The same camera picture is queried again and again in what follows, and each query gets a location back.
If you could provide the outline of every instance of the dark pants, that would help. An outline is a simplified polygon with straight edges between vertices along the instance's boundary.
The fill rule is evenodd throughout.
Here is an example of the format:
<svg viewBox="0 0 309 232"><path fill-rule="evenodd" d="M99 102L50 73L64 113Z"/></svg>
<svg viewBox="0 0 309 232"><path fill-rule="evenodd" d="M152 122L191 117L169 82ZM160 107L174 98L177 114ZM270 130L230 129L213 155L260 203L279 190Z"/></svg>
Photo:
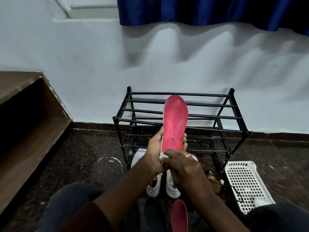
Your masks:
<svg viewBox="0 0 309 232"><path fill-rule="evenodd" d="M93 201L103 191L83 183L72 183L57 191L38 222L37 232L56 232L87 202ZM166 232L164 214L154 198L148 198L144 215L149 232ZM140 214L137 203L119 225L118 231L140 232Z"/></svg>
<svg viewBox="0 0 309 232"><path fill-rule="evenodd" d="M50 198L38 222L37 232L56 232L81 207L102 193L102 190L83 183L63 187ZM164 214L154 198L148 198L144 215L149 232L167 231ZM309 230L309 212L291 204L278 203L255 208L242 222L251 232L305 232ZM140 214L136 203L121 222L119 231L140 231Z"/></svg>

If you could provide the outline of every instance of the blue curtain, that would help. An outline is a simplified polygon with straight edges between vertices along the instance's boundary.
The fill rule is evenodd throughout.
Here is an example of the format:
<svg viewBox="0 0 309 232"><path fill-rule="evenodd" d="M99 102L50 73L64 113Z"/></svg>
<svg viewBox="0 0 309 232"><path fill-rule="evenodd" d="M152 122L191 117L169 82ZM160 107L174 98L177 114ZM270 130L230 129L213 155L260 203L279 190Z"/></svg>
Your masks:
<svg viewBox="0 0 309 232"><path fill-rule="evenodd" d="M286 27L309 36L308 4L309 0L118 0L118 9L125 26L245 22L263 30Z"/></svg>

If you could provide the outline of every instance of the brown wooden furniture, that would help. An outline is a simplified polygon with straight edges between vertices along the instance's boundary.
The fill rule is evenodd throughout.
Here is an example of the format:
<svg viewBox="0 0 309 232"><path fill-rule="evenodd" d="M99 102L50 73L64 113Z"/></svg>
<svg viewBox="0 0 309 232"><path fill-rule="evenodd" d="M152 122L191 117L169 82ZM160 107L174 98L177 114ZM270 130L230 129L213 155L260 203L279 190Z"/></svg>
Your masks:
<svg viewBox="0 0 309 232"><path fill-rule="evenodd" d="M72 121L42 73L0 72L0 214Z"/></svg>

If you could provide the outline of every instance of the white wall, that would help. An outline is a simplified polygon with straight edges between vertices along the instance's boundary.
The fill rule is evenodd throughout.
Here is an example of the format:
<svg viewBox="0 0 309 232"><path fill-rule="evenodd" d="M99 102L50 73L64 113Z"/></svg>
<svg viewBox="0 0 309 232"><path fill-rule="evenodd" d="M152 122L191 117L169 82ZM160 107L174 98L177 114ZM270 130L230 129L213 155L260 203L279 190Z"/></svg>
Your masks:
<svg viewBox="0 0 309 232"><path fill-rule="evenodd" d="M233 87L249 130L309 133L309 37L285 29L55 23L46 0L0 0L0 70L43 71L74 121L112 123L127 86Z"/></svg>

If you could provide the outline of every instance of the pink insole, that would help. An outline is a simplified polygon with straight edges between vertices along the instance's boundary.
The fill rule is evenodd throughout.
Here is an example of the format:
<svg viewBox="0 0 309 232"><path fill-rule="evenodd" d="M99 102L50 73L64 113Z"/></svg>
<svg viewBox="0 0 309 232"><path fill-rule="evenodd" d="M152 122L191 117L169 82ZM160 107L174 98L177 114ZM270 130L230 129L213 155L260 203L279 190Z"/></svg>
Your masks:
<svg viewBox="0 0 309 232"><path fill-rule="evenodd" d="M170 96L164 105L164 135L162 152L182 150L182 138L188 121L188 107L179 95Z"/></svg>
<svg viewBox="0 0 309 232"><path fill-rule="evenodd" d="M188 232L187 208L180 199L173 204L171 221L173 232Z"/></svg>

